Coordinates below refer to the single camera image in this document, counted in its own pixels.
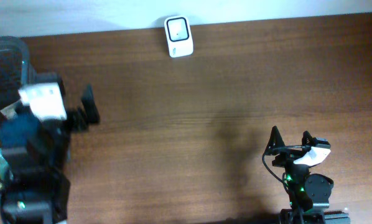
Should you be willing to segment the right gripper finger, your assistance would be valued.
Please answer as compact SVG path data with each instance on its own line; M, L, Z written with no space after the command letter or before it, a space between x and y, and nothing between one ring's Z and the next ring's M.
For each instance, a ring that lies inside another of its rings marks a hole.
M271 135L269 137L268 144L264 150L264 155L277 155L285 146L286 145L277 126L273 126L271 129Z
M310 133L308 131L303 132L302 145L303 146L313 146L314 145L313 137L310 135Z

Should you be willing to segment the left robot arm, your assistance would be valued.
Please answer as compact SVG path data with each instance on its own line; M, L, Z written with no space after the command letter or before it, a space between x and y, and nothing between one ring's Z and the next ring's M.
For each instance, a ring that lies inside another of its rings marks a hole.
M58 75L38 78L18 89L16 117L0 124L0 151L8 164L0 196L3 223L66 223L71 183L64 174L71 135L100 122L93 89L82 105L67 109Z

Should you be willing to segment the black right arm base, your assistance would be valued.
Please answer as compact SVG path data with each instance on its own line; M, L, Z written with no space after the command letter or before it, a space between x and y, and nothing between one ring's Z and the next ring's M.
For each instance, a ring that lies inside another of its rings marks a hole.
M277 224L351 224L348 213L330 211L321 213L301 213L298 210L281 210Z

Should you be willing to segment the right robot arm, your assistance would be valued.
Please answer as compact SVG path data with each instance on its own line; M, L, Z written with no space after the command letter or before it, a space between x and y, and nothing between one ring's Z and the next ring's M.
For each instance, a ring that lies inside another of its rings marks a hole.
M316 138L304 131L300 145L287 146L273 126L262 160L273 156L272 166L284 169L282 177L275 176L289 195L291 207L304 213L318 213L329 207L333 180L313 174L310 168L321 164L331 153L331 145L324 138Z

